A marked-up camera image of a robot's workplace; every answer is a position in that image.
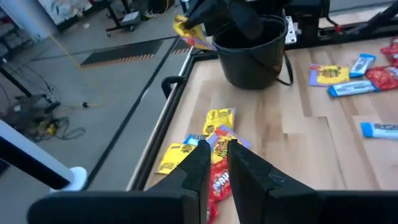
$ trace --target yellow candy bag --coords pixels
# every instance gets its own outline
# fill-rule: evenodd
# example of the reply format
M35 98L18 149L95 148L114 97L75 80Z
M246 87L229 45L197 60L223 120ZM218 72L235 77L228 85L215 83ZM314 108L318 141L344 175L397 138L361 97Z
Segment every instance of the yellow candy bag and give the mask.
M211 163L216 164L222 161L228 153L228 142L232 139L237 139L242 146L249 148L250 144L244 139L238 137L231 129L225 125L218 127L214 133L209 136L206 141L211 146L213 152L211 153Z
M339 65L320 65L317 70L317 82L320 84L337 84L349 81L349 68Z
M169 174L189 155L196 146L182 143L172 143L167 148L157 169L158 174Z
M233 129L235 122L235 111L235 108L209 110L209 112L207 112L205 125L203 126L203 134L212 134L215 129L222 124Z
M173 21L173 28L176 33L183 39L187 44L194 46L198 49L203 50L216 50L213 44L207 42L205 35L200 27L197 25L192 29L186 29L183 25L188 18L176 14Z

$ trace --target wooden table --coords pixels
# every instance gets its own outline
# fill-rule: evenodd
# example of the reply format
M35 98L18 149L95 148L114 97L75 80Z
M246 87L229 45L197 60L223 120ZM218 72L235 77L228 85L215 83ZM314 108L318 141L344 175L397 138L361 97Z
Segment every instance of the wooden table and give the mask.
M335 19L351 23L375 12ZM352 67L360 53L369 53L377 55L375 66L387 65L379 49L389 41L290 50L295 83L274 83L264 91L233 87L219 60L195 63L146 188L165 177L155 171L172 142L201 134L207 110L235 107L234 130L251 143L251 150L304 184L314 189L398 189L398 142L365 139L359 126L367 121L398 123L398 91L330 98L326 88L308 85L312 63ZM288 80L286 67L280 78ZM218 208L216 223L239 223L232 197Z

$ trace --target black bracket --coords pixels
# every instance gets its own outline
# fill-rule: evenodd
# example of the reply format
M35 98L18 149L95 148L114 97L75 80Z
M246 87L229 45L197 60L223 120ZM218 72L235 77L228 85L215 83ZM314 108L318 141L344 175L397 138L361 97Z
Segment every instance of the black bracket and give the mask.
M164 78L162 81L162 90L164 96L166 96L166 98L170 96L170 93L172 92L172 84L176 83L177 85L180 85L185 81L187 81L186 78L181 76L172 76Z

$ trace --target gray floor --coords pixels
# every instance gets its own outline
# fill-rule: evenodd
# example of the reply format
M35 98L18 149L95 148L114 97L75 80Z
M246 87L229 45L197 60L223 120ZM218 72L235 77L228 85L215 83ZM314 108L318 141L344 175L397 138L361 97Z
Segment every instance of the gray floor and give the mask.
M347 2L331 1L331 10L339 11L354 6ZM105 12L101 12L77 23L57 39L80 63L89 56L92 49L175 35L172 19L175 11L180 10L179 7L172 7L166 14L137 26L134 32L115 31L111 38L106 36L104 29L113 26L113 23L105 16ZM88 29L82 28L85 22L90 24ZM39 145L65 165L83 166L91 172L172 42L172 39L165 40L151 60L83 70L77 69L51 40L44 40L24 51L18 56L18 61L27 63L59 88L63 105L79 106L83 101L101 103L101 94L104 93L106 96L102 107L87 110L63 108L57 110L58 116L69 117L71 128L81 126L86 129L86 134L82 138L71 141L51 139L40 142ZM160 83L164 77L178 75L186 56L187 54L179 54L167 58L89 190L126 188L165 103ZM27 70L25 72L33 81L40 81L34 74ZM11 97L20 94L2 77L0 82ZM26 80L21 82L34 93L41 92L40 88L30 82ZM26 223L25 215L29 205L48 192L49 188L46 185L11 167L0 177L1 223Z

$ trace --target black bucket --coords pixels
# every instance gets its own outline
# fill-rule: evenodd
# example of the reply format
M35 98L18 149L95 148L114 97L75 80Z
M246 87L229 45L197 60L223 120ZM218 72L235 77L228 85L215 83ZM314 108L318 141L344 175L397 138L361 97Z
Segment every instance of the black bucket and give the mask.
M261 21L264 31L256 40L246 38L232 22L213 38L227 80L244 90L264 89L279 80L282 70L287 24L277 16L261 16Z

